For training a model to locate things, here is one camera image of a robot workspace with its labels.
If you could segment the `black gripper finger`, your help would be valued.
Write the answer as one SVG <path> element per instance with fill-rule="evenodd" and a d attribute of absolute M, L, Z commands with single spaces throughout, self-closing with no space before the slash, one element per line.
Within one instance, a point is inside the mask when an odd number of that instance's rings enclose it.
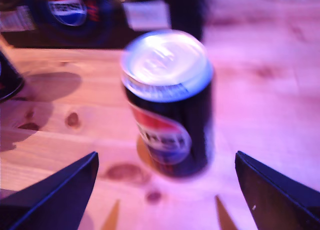
<path fill-rule="evenodd" d="M 320 193 L 238 151 L 238 182 L 258 229 L 319 229 Z"/>
<path fill-rule="evenodd" d="M 92 152 L 0 201 L 1 229 L 78 229 L 92 194 L 99 155 Z"/>

